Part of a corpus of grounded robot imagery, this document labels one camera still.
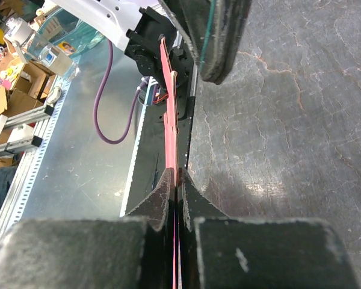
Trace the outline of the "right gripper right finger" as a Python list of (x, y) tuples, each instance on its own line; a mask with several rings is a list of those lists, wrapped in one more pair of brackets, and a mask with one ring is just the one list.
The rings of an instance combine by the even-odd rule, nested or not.
[(178, 173), (184, 288), (357, 288), (347, 251), (317, 218), (229, 217)]

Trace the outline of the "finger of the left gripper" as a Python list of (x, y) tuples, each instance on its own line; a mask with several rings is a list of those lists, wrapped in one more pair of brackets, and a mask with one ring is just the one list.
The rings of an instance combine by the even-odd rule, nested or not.
[(221, 84), (233, 68), (249, 0), (159, 1), (180, 32), (204, 82)]

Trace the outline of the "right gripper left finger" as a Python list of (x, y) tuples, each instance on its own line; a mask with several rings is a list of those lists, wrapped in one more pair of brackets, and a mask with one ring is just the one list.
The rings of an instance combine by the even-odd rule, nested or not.
[(171, 288), (174, 171), (128, 215), (24, 220), (0, 243), (0, 288)]

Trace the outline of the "pink paper box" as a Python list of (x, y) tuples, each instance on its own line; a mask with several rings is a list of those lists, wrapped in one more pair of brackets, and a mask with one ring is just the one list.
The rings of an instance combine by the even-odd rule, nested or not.
[(169, 221), (172, 225), (170, 240), (172, 244), (172, 287), (179, 286), (179, 237), (177, 219), (177, 184), (178, 184), (178, 145), (177, 145), (177, 102), (176, 102), (176, 77), (177, 72), (171, 68), (170, 58), (166, 47), (165, 38), (161, 39), (160, 54), (162, 71), (167, 89), (166, 112), (163, 115), (165, 136), (165, 167), (172, 173), (169, 195)]

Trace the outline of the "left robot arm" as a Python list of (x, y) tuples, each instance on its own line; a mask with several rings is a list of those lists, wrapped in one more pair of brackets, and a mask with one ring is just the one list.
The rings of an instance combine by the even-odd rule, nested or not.
[(160, 42), (181, 36), (205, 82), (232, 70), (251, 1), (55, 1), (133, 59), (143, 76), (164, 86)]

